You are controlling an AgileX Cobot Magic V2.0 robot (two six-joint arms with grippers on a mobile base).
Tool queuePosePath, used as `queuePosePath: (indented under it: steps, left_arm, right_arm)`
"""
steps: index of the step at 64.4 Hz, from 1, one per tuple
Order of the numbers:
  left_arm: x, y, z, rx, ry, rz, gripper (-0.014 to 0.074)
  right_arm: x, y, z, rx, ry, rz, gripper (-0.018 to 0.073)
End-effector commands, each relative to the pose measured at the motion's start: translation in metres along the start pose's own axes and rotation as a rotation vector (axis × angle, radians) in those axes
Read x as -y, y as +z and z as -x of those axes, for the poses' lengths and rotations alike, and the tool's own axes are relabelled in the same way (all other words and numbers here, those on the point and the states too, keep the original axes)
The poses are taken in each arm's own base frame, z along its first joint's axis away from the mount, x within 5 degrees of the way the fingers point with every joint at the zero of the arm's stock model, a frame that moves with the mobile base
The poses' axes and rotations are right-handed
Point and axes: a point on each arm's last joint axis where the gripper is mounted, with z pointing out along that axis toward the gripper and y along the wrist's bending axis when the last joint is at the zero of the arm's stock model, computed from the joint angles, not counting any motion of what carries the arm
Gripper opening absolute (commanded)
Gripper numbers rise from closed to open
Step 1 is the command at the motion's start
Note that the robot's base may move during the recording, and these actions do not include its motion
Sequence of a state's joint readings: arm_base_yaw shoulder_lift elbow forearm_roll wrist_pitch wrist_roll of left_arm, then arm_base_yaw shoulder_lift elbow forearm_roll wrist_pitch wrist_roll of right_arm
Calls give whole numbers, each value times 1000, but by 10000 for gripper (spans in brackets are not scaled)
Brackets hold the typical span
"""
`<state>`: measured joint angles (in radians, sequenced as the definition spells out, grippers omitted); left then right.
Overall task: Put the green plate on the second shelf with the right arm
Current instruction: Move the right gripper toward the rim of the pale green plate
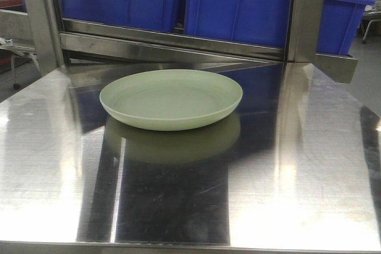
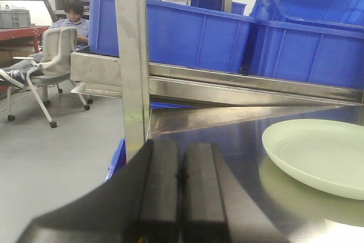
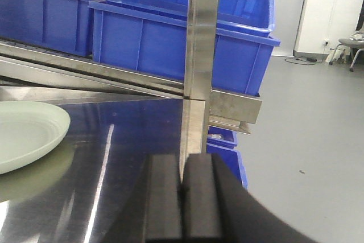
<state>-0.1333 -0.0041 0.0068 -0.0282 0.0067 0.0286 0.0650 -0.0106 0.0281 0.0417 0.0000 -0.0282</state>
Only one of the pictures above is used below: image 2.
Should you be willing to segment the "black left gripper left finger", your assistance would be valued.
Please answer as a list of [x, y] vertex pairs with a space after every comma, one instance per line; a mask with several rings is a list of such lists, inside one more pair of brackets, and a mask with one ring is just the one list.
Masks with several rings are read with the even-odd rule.
[[177, 242], [179, 152], [149, 139], [111, 179], [34, 218], [18, 242]]

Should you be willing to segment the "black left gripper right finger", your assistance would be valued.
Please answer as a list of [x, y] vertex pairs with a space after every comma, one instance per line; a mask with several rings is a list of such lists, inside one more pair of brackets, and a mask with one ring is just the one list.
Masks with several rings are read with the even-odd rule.
[[288, 242], [227, 166], [215, 143], [193, 143], [183, 157], [184, 242]]

